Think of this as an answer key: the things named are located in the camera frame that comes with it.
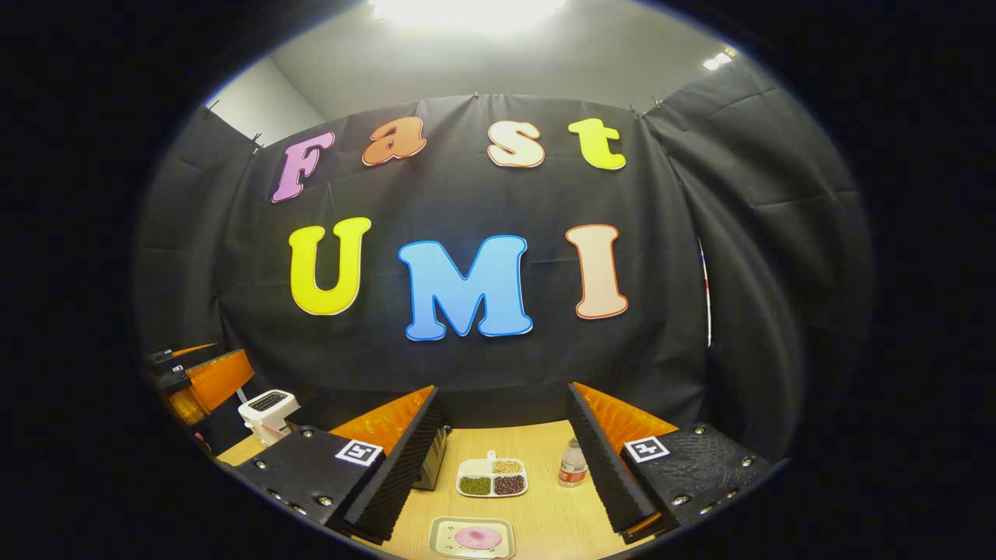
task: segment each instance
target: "letter m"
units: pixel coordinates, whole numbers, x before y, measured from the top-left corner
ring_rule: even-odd
[[[488,237],[481,243],[464,278],[453,259],[436,241],[408,243],[397,258],[411,275],[411,325],[405,336],[414,341],[439,340],[446,327],[436,321],[439,304],[449,324],[461,337],[470,332],[477,307],[484,301],[484,319],[477,330],[487,337],[522,335],[533,320],[522,307],[519,259],[526,240],[515,235]]]

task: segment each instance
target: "pink item on plate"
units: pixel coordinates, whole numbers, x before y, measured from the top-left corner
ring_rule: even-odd
[[[501,543],[501,534],[487,527],[467,527],[466,529],[460,529],[453,538],[460,546],[474,550],[494,548]]]

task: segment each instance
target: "letter i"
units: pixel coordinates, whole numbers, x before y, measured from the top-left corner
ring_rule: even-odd
[[[604,319],[625,311],[629,300],[620,294],[613,256],[613,242],[620,232],[610,225],[590,224],[572,227],[565,236],[577,247],[581,262],[583,296],[577,307],[578,317]]]

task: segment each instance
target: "black curtain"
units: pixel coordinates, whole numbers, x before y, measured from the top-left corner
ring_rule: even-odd
[[[426,147],[364,165],[371,132],[408,116],[423,120]],[[624,168],[582,158],[568,125],[588,118],[620,132],[611,148],[625,155]],[[540,130],[541,165],[491,162],[487,131],[503,120]],[[328,131],[335,143],[303,192],[272,203],[287,146]],[[189,129],[179,144],[194,136]],[[144,238],[139,258],[139,308],[162,341],[244,348],[253,393],[277,387],[305,407],[334,403],[330,423],[426,385],[440,387],[454,425],[560,420],[564,385],[579,381],[675,423],[716,422],[778,458],[807,391],[837,387],[860,347],[867,316],[854,310],[869,305],[871,265],[854,184],[806,112],[748,63],[728,65],[645,117],[579,101],[466,96],[352,115],[255,154],[245,138],[234,145],[216,152],[214,172],[191,173],[196,180],[183,186],[160,173],[147,210],[157,235]],[[176,174],[177,165],[166,170]],[[339,276],[331,230],[355,216],[373,223],[360,294],[340,315],[310,315],[291,296],[288,238],[326,228],[316,279],[328,289]],[[616,268],[629,307],[589,321],[575,314],[581,271],[564,234],[593,223],[620,231]],[[408,340],[409,277],[397,250],[439,241],[466,275],[481,242],[499,234],[527,240],[521,282],[533,330],[488,338],[475,328],[459,337],[447,326],[440,341]],[[475,325],[483,313],[482,305]]]

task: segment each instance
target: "square plate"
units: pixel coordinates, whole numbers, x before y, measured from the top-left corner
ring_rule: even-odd
[[[453,535],[467,527],[494,529],[501,535],[501,542],[488,550],[474,550],[460,546],[453,539]],[[512,525],[504,519],[436,517],[429,525],[429,549],[450,558],[511,558],[515,556],[515,537],[512,535]]]
[[[520,472],[513,473],[495,473],[493,472],[493,465],[495,461],[507,461],[518,463],[522,470]],[[486,494],[468,494],[460,489],[460,479],[464,476],[468,478],[487,478],[490,488],[490,492]],[[501,476],[522,476],[522,491],[516,492],[514,494],[499,494],[495,492],[495,478]],[[460,467],[456,473],[456,491],[472,498],[510,498],[513,496],[521,496],[526,493],[529,489],[529,476],[526,475],[526,464],[521,460],[511,457],[498,458],[495,455],[494,449],[488,451],[488,458],[486,459],[467,459],[460,463]]]

